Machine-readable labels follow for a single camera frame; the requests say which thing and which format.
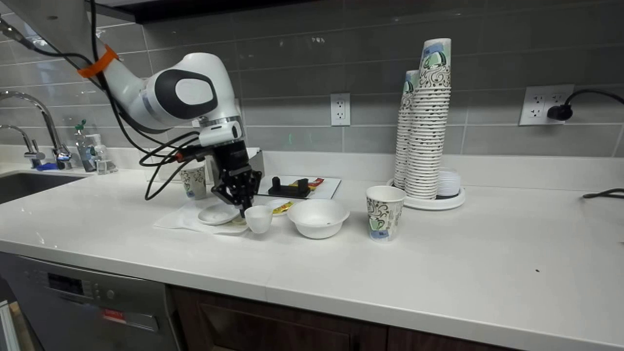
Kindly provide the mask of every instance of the dishwasher label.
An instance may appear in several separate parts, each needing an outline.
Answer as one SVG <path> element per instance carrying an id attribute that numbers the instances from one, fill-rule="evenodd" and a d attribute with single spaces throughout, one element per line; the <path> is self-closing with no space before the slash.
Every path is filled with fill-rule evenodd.
<path id="1" fill-rule="evenodd" d="M 112 322 L 126 324 L 123 312 L 109 310 L 109 309 L 102 309 L 102 316 L 104 319 L 110 320 Z"/>

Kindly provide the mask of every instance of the hand soap bottle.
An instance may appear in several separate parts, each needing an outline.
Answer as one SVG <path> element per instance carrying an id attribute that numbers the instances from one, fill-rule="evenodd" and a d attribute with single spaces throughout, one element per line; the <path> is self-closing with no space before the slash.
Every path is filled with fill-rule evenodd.
<path id="1" fill-rule="evenodd" d="M 92 159 L 90 150 L 94 146 L 92 138 L 84 135 L 84 125 L 87 123 L 86 119 L 83 119 L 80 124 L 75 126 L 76 133 L 76 147 L 78 148 L 78 154 L 82 161 L 82 166 L 87 172 L 95 172 L 95 160 Z"/>

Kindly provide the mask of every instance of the dishwasher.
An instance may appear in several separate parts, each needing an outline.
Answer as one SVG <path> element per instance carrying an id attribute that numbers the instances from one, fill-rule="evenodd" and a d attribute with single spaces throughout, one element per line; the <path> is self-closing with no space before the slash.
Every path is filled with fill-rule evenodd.
<path id="1" fill-rule="evenodd" d="M 44 351 L 184 351 L 165 284 L 0 253 Z"/>

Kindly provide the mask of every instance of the black holder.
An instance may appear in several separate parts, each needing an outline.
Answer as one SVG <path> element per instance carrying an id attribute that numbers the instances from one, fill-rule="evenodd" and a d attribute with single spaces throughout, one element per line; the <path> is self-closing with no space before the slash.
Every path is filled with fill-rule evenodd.
<path id="1" fill-rule="evenodd" d="M 273 177 L 271 183 L 273 184 L 273 186 L 268 191 L 269 195 L 271 196 L 305 199 L 310 193 L 310 187 L 308 187 L 308 178 L 299 179 L 297 181 L 296 187 L 291 185 L 281 185 L 279 177 Z"/>

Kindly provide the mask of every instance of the range hood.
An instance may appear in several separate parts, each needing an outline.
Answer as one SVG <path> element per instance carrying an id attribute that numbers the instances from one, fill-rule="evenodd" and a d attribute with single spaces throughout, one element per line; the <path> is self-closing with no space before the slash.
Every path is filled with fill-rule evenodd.
<path id="1" fill-rule="evenodd" d="M 95 0 L 97 12 L 139 24 L 314 0 Z"/>

